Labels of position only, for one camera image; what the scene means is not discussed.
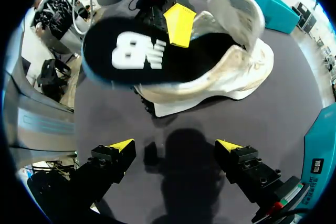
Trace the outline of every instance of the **label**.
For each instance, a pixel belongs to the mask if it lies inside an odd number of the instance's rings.
[[[247,2],[246,0],[229,0],[229,1],[233,8],[236,8],[254,18],[255,16],[254,10],[249,2]]]
[[[321,174],[323,168],[323,162],[324,162],[323,158],[313,158],[310,173]]]
[[[307,192],[307,194],[305,195],[305,197],[302,200],[302,204],[304,205],[308,205],[309,201],[311,200],[311,198],[313,197],[313,194],[315,192],[315,187],[318,183],[319,179],[316,177],[310,177],[309,178],[309,185],[310,185],[310,189]]]
[[[162,57],[166,42],[149,36],[125,31],[117,38],[117,47],[112,52],[112,65],[117,69],[143,69],[147,60],[152,69],[162,69]]]

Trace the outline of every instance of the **white sneaker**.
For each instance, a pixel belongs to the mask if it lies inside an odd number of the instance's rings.
[[[247,50],[231,46],[213,69],[191,82],[136,86],[139,95],[154,103],[158,117],[190,109],[215,95],[243,99],[272,71],[273,51],[258,38],[265,21],[257,3],[254,0],[208,0],[208,7],[214,16],[202,12],[195,18],[192,39],[206,33],[229,33]],[[220,9],[230,15],[220,16]]]

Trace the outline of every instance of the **shoe insole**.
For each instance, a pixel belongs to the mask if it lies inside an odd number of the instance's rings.
[[[189,82],[211,70],[232,45],[230,35],[211,33],[188,48],[138,20],[110,17],[96,23],[83,42],[85,69],[106,82],[125,85]]]

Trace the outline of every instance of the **white cable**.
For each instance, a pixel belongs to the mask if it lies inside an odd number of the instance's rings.
[[[72,0],[72,22],[74,24],[73,26],[75,27],[76,32],[78,32],[81,35],[85,35],[88,32],[88,30],[90,29],[90,27],[93,23],[93,4],[92,4],[92,0],[90,0],[90,25],[89,25],[89,28],[86,31],[79,30],[79,28],[76,25],[75,2],[76,2],[76,0]]]

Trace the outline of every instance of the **nb logo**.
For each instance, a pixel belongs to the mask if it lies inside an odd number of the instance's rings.
[[[150,63],[152,69],[162,69],[162,57],[166,42],[156,40],[153,46],[151,37],[125,31],[117,38],[117,47],[112,52],[112,65],[117,69],[143,69]]]

